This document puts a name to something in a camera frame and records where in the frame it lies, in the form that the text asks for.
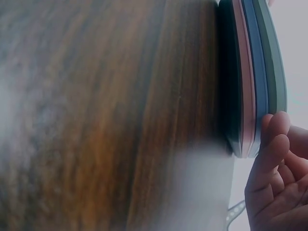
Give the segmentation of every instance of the human hand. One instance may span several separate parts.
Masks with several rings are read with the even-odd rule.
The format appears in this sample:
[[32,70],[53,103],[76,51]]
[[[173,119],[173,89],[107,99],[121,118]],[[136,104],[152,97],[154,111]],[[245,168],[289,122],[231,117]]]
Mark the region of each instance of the human hand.
[[272,6],[272,4],[275,2],[275,0],[267,0],[267,2],[268,2],[269,6]]
[[245,189],[252,231],[308,230],[308,131],[287,113],[266,115]]

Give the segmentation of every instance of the finger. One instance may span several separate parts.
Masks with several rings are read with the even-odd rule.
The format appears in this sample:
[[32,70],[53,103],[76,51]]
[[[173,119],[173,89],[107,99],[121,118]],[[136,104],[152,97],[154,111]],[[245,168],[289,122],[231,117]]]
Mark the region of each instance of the finger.
[[256,158],[248,178],[246,189],[250,192],[262,190],[270,184],[274,169],[289,151],[289,139],[280,134],[265,147]]
[[278,171],[273,174],[273,177],[270,181],[270,185],[273,191],[273,196],[277,196],[284,190],[284,182]]
[[275,0],[268,0],[269,6],[272,6]]
[[290,150],[295,155],[308,159],[308,131],[291,126],[288,137],[290,140]]
[[285,164],[285,161],[282,161],[278,167],[278,172],[283,180],[284,186],[295,183],[295,177],[289,167]]
[[290,118],[286,112],[276,113],[270,120],[268,128],[261,141],[262,146],[265,147],[279,134],[287,135],[290,129]]
[[262,211],[266,206],[273,202],[273,190],[269,184],[266,188],[255,191],[245,191],[246,209],[249,218],[253,218],[256,214]]
[[289,151],[288,155],[284,158],[284,164],[292,172],[295,181],[302,179],[308,174],[308,160],[298,157],[291,151]]

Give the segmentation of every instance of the brown wood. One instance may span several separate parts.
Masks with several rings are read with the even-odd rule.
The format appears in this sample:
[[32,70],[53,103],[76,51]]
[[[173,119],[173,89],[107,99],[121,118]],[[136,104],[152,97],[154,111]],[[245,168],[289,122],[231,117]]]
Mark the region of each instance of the brown wood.
[[0,230],[222,230],[216,7],[0,1]]

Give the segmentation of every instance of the wooden surface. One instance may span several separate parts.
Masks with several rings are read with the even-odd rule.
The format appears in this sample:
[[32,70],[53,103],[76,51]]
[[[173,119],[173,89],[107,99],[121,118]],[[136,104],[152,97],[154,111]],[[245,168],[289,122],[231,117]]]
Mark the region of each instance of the wooden surface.
[[220,231],[216,3],[0,1],[0,230]]

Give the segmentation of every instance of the wood grain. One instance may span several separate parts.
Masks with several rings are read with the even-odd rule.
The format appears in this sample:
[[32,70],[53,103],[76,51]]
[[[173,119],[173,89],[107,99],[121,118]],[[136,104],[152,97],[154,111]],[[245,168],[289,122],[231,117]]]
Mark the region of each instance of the wood grain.
[[0,230],[221,230],[214,1],[0,2]]

